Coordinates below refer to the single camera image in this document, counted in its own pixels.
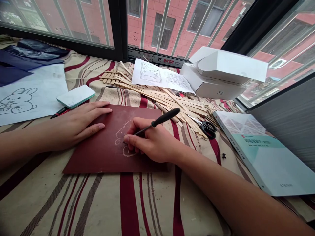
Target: striped tablecloth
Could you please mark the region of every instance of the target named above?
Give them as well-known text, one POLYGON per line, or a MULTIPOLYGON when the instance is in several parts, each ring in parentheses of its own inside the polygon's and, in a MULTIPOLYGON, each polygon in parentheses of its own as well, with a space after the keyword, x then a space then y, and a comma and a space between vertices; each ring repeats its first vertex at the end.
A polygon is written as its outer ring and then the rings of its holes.
MULTIPOLYGON (((4 40, 1 48, 14 43, 11 38, 4 40)), ((86 84, 96 92, 91 101, 156 109, 149 98, 137 92, 105 88, 99 81, 98 76, 105 70, 124 71, 119 63, 74 51, 64 60, 69 90, 86 84)), ((233 101, 196 99, 209 103, 214 110, 239 112, 233 101)), ((0 132, 23 129, 48 119, 2 126, 0 132)), ((220 130, 216 139, 209 141, 198 139, 186 124, 180 127, 168 121, 164 127, 181 142, 257 186, 220 130)), ((63 175, 74 149, 42 153, 0 173, 0 235, 232 234, 207 197, 177 166, 168 173, 63 175)), ((315 219, 314 197, 277 200, 304 221, 315 219)))

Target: scissors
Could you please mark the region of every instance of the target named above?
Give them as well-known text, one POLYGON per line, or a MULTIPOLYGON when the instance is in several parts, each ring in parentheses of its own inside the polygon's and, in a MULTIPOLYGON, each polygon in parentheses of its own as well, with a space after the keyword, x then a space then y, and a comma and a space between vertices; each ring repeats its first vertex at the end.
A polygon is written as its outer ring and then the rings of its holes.
POLYGON ((205 135, 209 139, 214 139, 216 137, 215 132, 217 131, 217 128, 209 121, 200 121, 195 118, 193 118, 191 115, 188 115, 190 118, 192 118, 199 126, 200 129, 205 133, 205 135))

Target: white paper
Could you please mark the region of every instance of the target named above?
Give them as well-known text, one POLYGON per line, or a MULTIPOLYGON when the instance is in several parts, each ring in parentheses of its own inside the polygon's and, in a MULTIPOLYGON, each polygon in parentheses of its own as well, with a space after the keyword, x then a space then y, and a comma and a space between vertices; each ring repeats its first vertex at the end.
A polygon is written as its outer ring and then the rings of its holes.
POLYGON ((0 126, 55 114, 63 108, 56 97, 66 92, 64 80, 31 80, 0 87, 0 126))
POLYGON ((34 70, 29 70, 33 74, 28 75, 18 81, 30 81, 30 80, 41 80, 41 79, 59 79, 59 80, 66 80, 65 71, 64 71, 64 64, 53 64, 48 66, 41 66, 34 70))
POLYGON ((168 69, 159 68, 141 59, 135 61, 131 83, 194 93, 184 76, 168 69))

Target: air conditioner unit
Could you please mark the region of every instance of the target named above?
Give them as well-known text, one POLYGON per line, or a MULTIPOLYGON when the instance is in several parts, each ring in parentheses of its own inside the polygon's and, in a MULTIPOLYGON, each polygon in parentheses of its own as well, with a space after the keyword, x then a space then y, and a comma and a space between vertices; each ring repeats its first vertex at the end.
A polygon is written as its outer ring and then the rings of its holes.
POLYGON ((276 60, 274 63, 272 63, 272 64, 269 66, 269 69, 277 69, 277 68, 279 68, 280 66, 282 66, 284 63, 286 63, 286 60, 284 60, 284 59, 278 59, 278 60, 276 60))

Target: white eraser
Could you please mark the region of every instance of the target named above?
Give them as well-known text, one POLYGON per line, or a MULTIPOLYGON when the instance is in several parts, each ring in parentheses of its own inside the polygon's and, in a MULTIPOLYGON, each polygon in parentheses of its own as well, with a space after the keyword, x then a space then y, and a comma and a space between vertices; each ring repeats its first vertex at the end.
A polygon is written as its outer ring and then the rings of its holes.
POLYGON ((69 92, 57 97, 57 100, 62 103, 65 107, 73 109, 90 99, 95 95, 95 92, 87 85, 82 85, 78 88, 70 90, 69 92))

